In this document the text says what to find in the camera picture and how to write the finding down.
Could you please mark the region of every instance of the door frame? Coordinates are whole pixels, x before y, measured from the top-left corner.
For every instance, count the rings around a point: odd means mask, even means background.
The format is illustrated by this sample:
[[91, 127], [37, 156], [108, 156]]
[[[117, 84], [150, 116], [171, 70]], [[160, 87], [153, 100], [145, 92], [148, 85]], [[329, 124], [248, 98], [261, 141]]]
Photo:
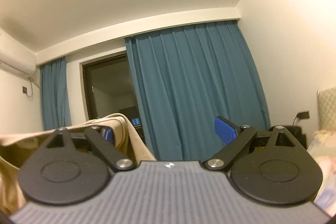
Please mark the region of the door frame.
[[121, 53], [112, 57], [108, 57], [102, 60], [95, 62], [87, 63], [82, 65], [83, 70], [83, 86], [84, 86], [84, 99], [86, 103], [86, 109], [89, 120], [98, 119], [96, 102], [95, 102], [95, 93], [93, 90], [92, 80], [91, 80], [91, 71], [92, 69], [101, 68], [106, 65], [106, 63], [118, 63], [122, 61], [127, 61], [127, 54]]

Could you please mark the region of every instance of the headboard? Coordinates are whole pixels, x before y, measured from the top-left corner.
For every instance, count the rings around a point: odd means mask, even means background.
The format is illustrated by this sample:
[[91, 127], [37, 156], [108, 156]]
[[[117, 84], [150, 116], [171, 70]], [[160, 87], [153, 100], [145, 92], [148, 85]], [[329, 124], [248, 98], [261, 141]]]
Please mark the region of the headboard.
[[320, 117], [320, 129], [336, 129], [336, 87], [319, 90], [317, 102]]

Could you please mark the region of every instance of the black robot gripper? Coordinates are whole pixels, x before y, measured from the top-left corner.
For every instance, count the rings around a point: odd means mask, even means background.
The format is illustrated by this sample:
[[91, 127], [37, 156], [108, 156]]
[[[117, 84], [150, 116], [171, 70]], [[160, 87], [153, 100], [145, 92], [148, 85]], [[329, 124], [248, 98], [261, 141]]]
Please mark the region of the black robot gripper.
[[[277, 126], [273, 131], [235, 127], [242, 132], [212, 157], [224, 165], [212, 168], [206, 161], [205, 168], [227, 172], [244, 196], [267, 205], [290, 206], [315, 198], [322, 171], [285, 127]], [[251, 153], [256, 147], [264, 149]]]
[[18, 173], [28, 199], [48, 205], [82, 202], [103, 190], [114, 172], [135, 167], [120, 168], [116, 162], [127, 157], [95, 129], [86, 128], [84, 135], [99, 157], [79, 152], [66, 128], [55, 130], [29, 157]]

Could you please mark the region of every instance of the beige blanket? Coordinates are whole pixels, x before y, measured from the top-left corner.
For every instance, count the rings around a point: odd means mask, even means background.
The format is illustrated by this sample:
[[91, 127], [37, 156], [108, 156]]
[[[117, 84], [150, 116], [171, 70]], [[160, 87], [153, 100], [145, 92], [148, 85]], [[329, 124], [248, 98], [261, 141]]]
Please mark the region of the beige blanket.
[[[113, 128], [115, 147], [137, 164], [142, 160], [156, 160], [123, 114], [115, 113], [67, 128], [83, 128], [91, 125]], [[0, 134], [0, 210], [7, 215], [13, 214], [26, 203], [16, 178], [20, 166], [53, 131]]]

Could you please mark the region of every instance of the wall outlet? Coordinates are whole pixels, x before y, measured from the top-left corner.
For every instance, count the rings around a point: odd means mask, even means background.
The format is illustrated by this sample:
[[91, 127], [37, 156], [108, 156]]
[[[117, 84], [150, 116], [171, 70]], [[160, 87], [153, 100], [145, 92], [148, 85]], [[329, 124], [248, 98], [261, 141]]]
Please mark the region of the wall outlet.
[[297, 117], [299, 120], [309, 119], [309, 111], [298, 112]]

